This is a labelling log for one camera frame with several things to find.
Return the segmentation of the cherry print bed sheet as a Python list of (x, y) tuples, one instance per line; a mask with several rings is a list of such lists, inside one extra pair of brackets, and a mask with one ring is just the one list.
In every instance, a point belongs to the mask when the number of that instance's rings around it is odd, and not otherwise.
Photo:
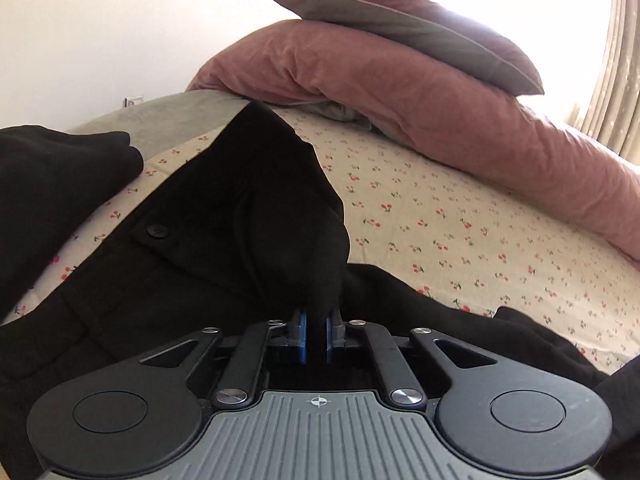
[[(128, 132), (144, 170), (77, 230), (10, 319), (34, 310), (243, 106), (229, 93), (192, 91), (83, 125), (85, 133)], [(608, 373), (638, 354), (639, 274), (610, 244), (362, 125), (296, 107), (281, 116), (314, 147), (341, 196), (350, 260), (466, 312), (489, 318), (501, 306), (519, 310)]]

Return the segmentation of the white wall socket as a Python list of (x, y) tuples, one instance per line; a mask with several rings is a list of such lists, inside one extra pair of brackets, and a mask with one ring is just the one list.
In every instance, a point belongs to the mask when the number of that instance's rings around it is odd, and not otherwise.
[(144, 101), (144, 96), (127, 96), (124, 99), (124, 107), (132, 107), (141, 104)]

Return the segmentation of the pink folded duvet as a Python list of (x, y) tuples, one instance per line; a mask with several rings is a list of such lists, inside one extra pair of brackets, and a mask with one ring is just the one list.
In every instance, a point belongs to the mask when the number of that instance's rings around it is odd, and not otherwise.
[(508, 188), (630, 258), (639, 255), (637, 166), (398, 42), (283, 21), (218, 52), (190, 86), (277, 105), (342, 104), (424, 156)]

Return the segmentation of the pink grey pillow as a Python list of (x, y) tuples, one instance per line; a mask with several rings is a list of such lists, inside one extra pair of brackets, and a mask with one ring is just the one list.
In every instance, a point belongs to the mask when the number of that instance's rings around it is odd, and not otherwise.
[(303, 20), (370, 32), (446, 63), (511, 96), (541, 96), (524, 51), (491, 28), (431, 0), (273, 0)]

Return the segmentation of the beige curtain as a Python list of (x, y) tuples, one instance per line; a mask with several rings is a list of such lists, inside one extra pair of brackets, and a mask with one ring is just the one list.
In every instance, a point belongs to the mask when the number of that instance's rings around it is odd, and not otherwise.
[(639, 0), (612, 0), (603, 60), (587, 101), (568, 123), (621, 158), (639, 162)]

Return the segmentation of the black pants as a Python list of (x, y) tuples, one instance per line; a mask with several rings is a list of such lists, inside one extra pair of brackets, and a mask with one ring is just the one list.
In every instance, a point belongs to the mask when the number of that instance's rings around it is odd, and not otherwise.
[(33, 310), (1, 330), (1, 463), (41, 474), (26, 420), (63, 382), (216, 326), (242, 332), (331, 310), (395, 334), (428, 327), (580, 382), (608, 404), (613, 434), (599, 471), (639, 474), (639, 364), (597, 370), (523, 313), (492, 318), (440, 304), (377, 266), (352, 263), (344, 208), (312, 146), (250, 103), (204, 152), (152, 192)]

